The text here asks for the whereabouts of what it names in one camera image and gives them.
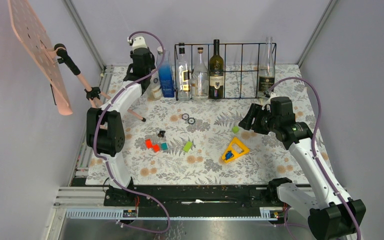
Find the blue glass bottle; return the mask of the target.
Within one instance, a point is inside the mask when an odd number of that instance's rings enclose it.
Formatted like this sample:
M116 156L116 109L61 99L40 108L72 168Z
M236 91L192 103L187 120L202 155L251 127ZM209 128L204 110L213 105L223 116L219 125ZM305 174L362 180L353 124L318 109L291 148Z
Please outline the blue glass bottle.
M172 67L170 64L170 52L168 50L163 53L161 46L157 48L157 62L156 65L161 67L158 70L160 86L162 94L165 98L175 97L175 87L173 82Z

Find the clear bottle gold band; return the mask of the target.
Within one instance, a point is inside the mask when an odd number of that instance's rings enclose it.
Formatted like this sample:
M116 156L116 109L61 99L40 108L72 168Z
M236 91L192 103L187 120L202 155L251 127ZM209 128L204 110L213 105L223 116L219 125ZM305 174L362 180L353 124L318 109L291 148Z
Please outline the clear bottle gold band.
M150 85L148 87L148 97L151 100L159 100L163 97L161 81L158 72L151 76Z

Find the clear bottle black label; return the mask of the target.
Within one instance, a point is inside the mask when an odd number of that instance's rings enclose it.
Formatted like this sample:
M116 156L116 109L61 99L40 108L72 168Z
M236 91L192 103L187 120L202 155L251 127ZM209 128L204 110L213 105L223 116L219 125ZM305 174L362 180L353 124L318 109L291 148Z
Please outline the clear bottle black label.
M275 63L273 57L273 38L267 37L265 40L264 49L259 60L257 97L267 98L270 94L269 89L275 83Z

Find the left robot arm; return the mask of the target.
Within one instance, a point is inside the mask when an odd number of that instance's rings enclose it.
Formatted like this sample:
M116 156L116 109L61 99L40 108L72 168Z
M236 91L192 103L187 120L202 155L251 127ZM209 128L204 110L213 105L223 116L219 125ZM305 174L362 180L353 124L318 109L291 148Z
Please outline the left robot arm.
M135 192L122 153L126 141L122 118L145 93L156 68L155 57L146 46L133 49L130 57L132 63L119 92L102 106L91 107L86 114L86 144L104 162L109 184L118 189L115 197L124 206L134 202Z

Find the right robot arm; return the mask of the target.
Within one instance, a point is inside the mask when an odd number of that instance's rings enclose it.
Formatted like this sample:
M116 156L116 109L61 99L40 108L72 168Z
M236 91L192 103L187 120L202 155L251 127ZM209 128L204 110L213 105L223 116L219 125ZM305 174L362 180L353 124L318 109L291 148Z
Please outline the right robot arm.
M285 96L270 97L269 103L253 103L239 127L255 133L274 133L303 170L314 196L299 189L288 178L269 182L266 198L273 206L282 203L306 218L317 240L333 240L356 234L361 239L360 224L366 206L352 199L337 181L315 143L315 135L304 122L297 122L292 101Z

